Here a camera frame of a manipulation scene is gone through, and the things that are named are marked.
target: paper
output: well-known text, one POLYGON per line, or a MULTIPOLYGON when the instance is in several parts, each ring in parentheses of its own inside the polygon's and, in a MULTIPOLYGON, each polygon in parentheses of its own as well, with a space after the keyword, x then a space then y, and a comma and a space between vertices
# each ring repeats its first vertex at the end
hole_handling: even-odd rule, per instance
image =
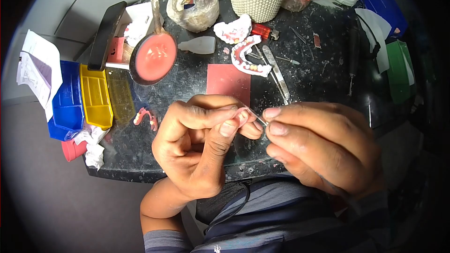
POLYGON ((411 67, 409 66, 408 60, 406 59, 405 54, 402 52, 403 54, 403 60, 405 61, 405 67, 406 67, 406 72, 408 73, 408 81, 409 81, 409 85, 413 85, 415 83, 414 80, 414 74, 413 71, 411 70, 411 67))
POLYGON ((74 141, 77 145, 79 145, 82 141, 86 141, 88 144, 96 145, 100 143, 100 141, 105 137, 105 135, 109 132, 109 129, 103 131, 102 128, 87 124, 86 121, 83 124, 83 130, 78 132, 75 136, 74 141))
MULTIPOLYGON (((369 25, 370 29, 374 32, 375 38, 380 44, 380 51, 377 54, 377 64, 379 72, 382 73, 388 70, 389 59, 387 57, 385 40, 391 32, 391 25, 372 10, 356 8, 355 12, 356 14, 361 16, 361 18, 363 18, 363 20, 369 25)), ((367 25, 363 21, 361 21, 361 26, 367 35, 368 41, 370 43, 370 51, 372 51, 376 44, 374 36, 371 34, 367 25)))
POLYGON ((43 108, 47 106, 51 87, 45 81, 41 72, 36 68, 31 60, 31 56, 26 52, 20 52, 16 81, 18 85, 28 85, 34 95, 36 95, 41 106, 43 108))
POLYGON ((87 144, 86 145, 87 152, 85 154, 86 157, 86 165, 87 166, 94 166, 97 168, 97 171, 100 170, 100 167, 103 166, 103 150, 104 147, 102 147, 99 144, 93 145, 93 144, 87 144))
POLYGON ((85 154, 86 157, 86 165, 94 166, 97 168, 97 171, 100 167, 103 166, 103 150, 104 147, 99 145, 100 141, 105 137, 105 135, 109 132, 109 129, 103 131, 102 128, 87 124, 86 121, 83 124, 83 130, 78 132, 78 134, 73 138, 74 142, 79 145, 82 141, 86 141, 86 149, 87 152, 85 154))
POLYGON ((45 110, 47 122, 50 121, 53 97, 63 83, 56 46, 28 30, 20 52, 16 81, 31 88, 45 110))

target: blue plastic tray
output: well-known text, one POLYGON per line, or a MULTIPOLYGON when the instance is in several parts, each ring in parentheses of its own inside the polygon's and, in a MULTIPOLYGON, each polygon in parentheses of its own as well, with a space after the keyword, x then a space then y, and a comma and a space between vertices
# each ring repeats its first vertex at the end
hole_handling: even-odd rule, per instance
POLYGON ((55 126, 55 122, 53 121, 53 117, 47 123, 49 127, 50 138, 60 140, 60 141, 69 141, 73 139, 78 132, 68 131, 63 128, 59 128, 55 126))
POLYGON ((401 37, 408 28, 408 22, 403 16, 400 8, 395 0, 362 0, 367 9, 374 11, 383 19, 385 19, 391 26, 390 37, 401 37))
POLYGON ((83 128, 84 110, 80 86, 80 64, 61 61, 63 84, 53 98, 54 126, 70 132, 83 128))

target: wire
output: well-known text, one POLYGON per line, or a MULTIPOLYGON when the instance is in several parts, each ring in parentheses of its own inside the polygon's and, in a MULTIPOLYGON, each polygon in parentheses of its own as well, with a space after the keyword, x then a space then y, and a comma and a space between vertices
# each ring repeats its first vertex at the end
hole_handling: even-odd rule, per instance
POLYGON ((363 21, 363 23, 367 26, 368 30, 370 31, 370 33, 371 33, 372 36, 374 37, 374 40, 375 40, 376 44, 375 44, 374 50, 373 50, 372 53, 369 55, 369 58, 375 59, 375 58, 377 57, 377 55, 378 55, 378 52, 379 52, 380 49, 381 49, 381 45, 378 43, 377 38, 376 38, 375 35, 374 35, 374 32, 373 32, 372 29, 369 27, 369 25, 365 22, 365 20, 364 20, 363 18, 361 18, 360 15, 358 15, 358 14, 356 14, 356 15, 358 16, 358 18, 359 18, 360 20, 363 21))
POLYGON ((205 228, 205 230, 203 231, 203 234, 206 234, 210 230, 210 228, 212 228, 213 226, 218 225, 218 224, 220 224, 222 222, 225 222, 226 220, 230 219, 231 217, 236 215, 242 209, 242 207, 244 207, 245 203, 247 203, 248 199, 250 198, 250 186, 249 186, 249 183, 251 183, 251 180, 246 180, 246 181, 242 181, 242 182, 238 183, 238 185, 244 186, 244 188, 245 188, 246 195, 245 195, 244 202, 241 205, 239 205, 239 207, 235 211, 233 211, 227 218, 225 218, 223 220, 220 220, 220 221, 217 221, 217 222, 215 222, 213 224, 210 224, 207 228, 205 228))

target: partial denture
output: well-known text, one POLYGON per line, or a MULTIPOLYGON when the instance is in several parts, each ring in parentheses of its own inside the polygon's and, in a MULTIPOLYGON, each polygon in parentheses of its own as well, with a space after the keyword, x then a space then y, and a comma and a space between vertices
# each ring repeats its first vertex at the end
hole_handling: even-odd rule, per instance
POLYGON ((231 49, 231 62, 238 70, 246 74, 267 77, 272 70, 271 65, 255 65, 245 58, 246 54, 251 53, 251 47, 260 42, 260 35, 252 35, 236 44, 231 49))
POLYGON ((156 116, 155 116, 155 115, 152 115, 152 114, 150 113, 150 111, 146 110, 145 108, 141 108, 141 109, 139 110, 139 112, 136 114, 135 119, 133 120, 133 123, 134 123, 135 125, 139 125, 139 124, 141 123, 141 121, 142 121, 144 115, 149 115, 149 118, 150 118, 150 128, 151 128, 153 131, 158 130, 158 122, 157 122, 157 120, 156 120, 156 116))

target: pink wax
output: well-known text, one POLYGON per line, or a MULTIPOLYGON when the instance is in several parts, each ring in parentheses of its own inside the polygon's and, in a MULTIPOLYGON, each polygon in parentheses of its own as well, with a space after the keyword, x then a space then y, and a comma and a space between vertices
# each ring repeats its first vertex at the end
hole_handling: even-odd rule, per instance
POLYGON ((136 54, 136 72, 147 81, 163 78, 172 68, 176 58, 174 39, 166 34, 154 34, 139 47, 136 54))

